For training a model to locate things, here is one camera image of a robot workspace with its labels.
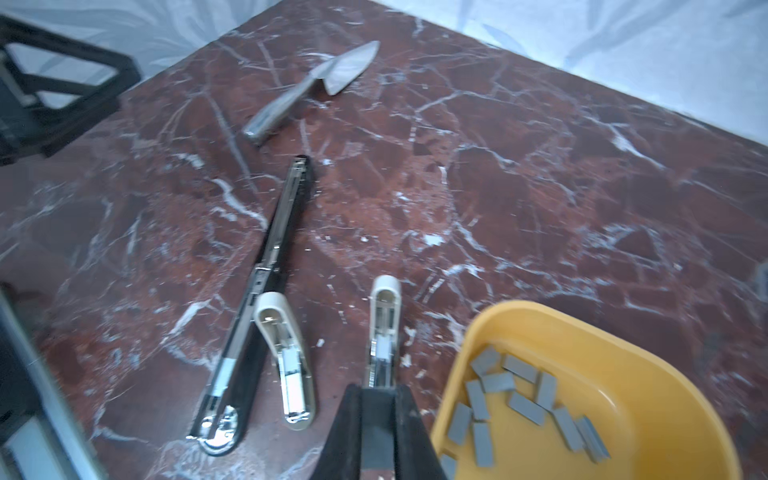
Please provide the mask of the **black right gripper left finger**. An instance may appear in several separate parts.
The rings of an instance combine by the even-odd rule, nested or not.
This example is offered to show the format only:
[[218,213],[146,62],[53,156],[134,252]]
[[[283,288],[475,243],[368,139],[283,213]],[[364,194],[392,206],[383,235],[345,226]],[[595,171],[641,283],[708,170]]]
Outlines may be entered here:
[[359,480],[362,388],[349,384],[310,480]]

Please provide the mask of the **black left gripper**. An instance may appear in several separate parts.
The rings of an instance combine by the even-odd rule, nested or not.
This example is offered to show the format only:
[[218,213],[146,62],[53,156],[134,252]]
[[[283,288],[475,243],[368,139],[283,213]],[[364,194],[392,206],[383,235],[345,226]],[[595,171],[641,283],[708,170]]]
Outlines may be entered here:
[[[12,44],[36,48],[108,67],[114,74],[90,85],[57,79],[20,68],[8,50]],[[50,157],[120,108],[119,96],[141,74],[122,53],[1,17],[1,164]]]

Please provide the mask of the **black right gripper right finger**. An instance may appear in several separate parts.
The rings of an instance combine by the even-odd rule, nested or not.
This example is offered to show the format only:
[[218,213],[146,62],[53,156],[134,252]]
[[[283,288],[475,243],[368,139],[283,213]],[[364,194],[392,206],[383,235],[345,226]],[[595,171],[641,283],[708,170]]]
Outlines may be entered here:
[[394,472],[397,480],[445,480],[411,389],[398,385],[394,396]]

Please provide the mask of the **beige stapler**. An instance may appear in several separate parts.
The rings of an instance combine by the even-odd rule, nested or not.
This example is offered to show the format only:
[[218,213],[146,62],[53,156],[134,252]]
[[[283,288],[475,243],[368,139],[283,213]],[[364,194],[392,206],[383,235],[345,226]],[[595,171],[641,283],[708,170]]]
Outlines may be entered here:
[[400,281],[391,275],[374,279],[369,296],[370,329],[364,385],[390,388],[395,384],[399,359],[399,323],[402,310]]
[[299,322],[287,298],[279,292],[259,295],[253,321],[275,360],[284,421],[293,431],[306,430],[317,412],[314,378]]

